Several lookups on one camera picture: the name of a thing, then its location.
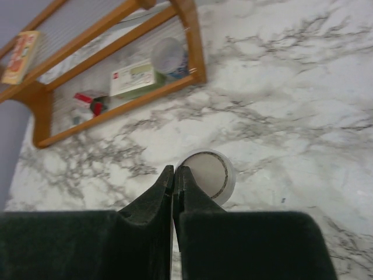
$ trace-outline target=wooden shelf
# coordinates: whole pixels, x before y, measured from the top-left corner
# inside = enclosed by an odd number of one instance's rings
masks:
[[[53,17],[52,13],[57,11],[58,7],[63,6],[65,2],[66,0],[55,0],[46,9],[48,15]],[[91,55],[89,58],[77,64],[70,70],[66,71],[61,76],[46,84],[37,81],[41,75],[45,74],[65,58],[73,54],[76,50],[80,49],[92,39],[96,38],[107,29],[118,23],[124,17],[130,15],[139,8],[149,9],[154,6],[155,2],[155,0],[127,0],[123,2],[113,11],[102,17],[98,22],[94,23],[90,28],[83,31],[79,36],[68,42],[55,54],[45,59],[45,61],[38,63],[37,66],[35,66],[25,77],[23,83],[17,86],[10,86],[0,93],[0,102],[8,99],[17,100],[25,104],[33,112],[35,118],[33,143],[36,147],[46,148],[57,141],[93,127],[99,123],[105,122],[139,106],[152,102],[153,100],[168,95],[172,92],[178,91],[186,86],[194,83],[206,82],[205,63],[203,60],[199,23],[193,0],[170,0],[171,6],[165,8],[165,10],[159,12],[126,34],[123,34],[114,42]],[[71,82],[87,76],[90,71],[93,71],[92,69],[100,69],[103,61],[105,61],[106,58],[116,54],[116,52],[122,50],[123,47],[127,46],[131,42],[134,42],[136,39],[147,35],[149,32],[149,34],[151,34],[152,30],[156,29],[157,27],[166,25],[166,22],[175,16],[179,16],[182,27],[185,31],[186,43],[188,45],[189,52],[189,71],[191,73],[189,76],[177,80],[169,85],[165,85],[153,92],[114,108],[89,121],[75,127],[66,128],[63,131],[58,131],[55,135],[52,135],[52,119],[55,114],[54,94],[58,97],[61,88],[67,88]],[[45,16],[39,16],[38,18],[39,19],[35,21],[36,23],[31,25],[29,24],[29,27],[31,26],[35,28],[37,23],[40,24],[41,22],[45,21]],[[9,51],[9,45],[11,45],[10,42],[6,46],[7,49],[0,50],[0,59]],[[103,71],[103,75],[108,76],[110,73],[107,69],[106,71],[103,69]]]

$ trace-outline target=white lid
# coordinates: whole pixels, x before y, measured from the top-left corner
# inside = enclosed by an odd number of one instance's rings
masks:
[[[151,57],[157,72],[169,74],[182,64],[184,48],[175,38],[164,38],[153,47]]]
[[[223,154],[211,149],[192,150],[178,162],[179,166],[188,166],[197,185],[217,204],[223,205],[232,196],[234,168]]]

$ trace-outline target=white marble surface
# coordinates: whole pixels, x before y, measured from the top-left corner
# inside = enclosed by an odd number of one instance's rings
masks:
[[[31,145],[31,120],[7,210],[120,209],[165,165],[208,147],[237,171],[225,209],[308,212],[340,279],[372,279],[373,2],[198,9],[209,83],[45,150]]]

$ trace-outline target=shelf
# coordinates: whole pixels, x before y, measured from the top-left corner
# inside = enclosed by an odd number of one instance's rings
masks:
[[[94,0],[98,5],[102,5],[101,2],[101,0]],[[39,56],[23,83],[3,89],[0,93],[0,102],[7,99],[17,100],[33,112],[35,117],[33,143],[36,147],[46,148],[75,133],[186,86],[206,82],[199,23],[193,0],[170,0],[171,6],[137,26],[105,32],[123,17],[140,7],[150,8],[155,2],[155,0],[121,2],[117,8],[54,54],[50,51],[42,58]],[[61,10],[40,25],[40,30],[49,30],[47,33],[52,33],[48,24],[50,25],[51,21],[59,22],[58,19],[63,18],[61,15],[66,15],[71,9],[68,7],[68,4],[64,4]],[[150,58],[153,46],[165,37],[176,38],[188,49],[191,73],[189,76],[133,101],[118,107],[114,106],[106,113],[82,124],[72,125],[73,95],[76,92],[89,89],[109,92],[112,71]]]

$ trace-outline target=plastic cup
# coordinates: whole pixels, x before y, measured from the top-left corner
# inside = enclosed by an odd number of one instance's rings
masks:
[[[235,171],[222,153],[211,149],[192,150],[178,162],[179,166],[188,166],[197,185],[217,204],[223,205],[232,196]]]
[[[164,38],[152,50],[152,65],[155,70],[174,79],[189,75],[188,53],[174,38]]]

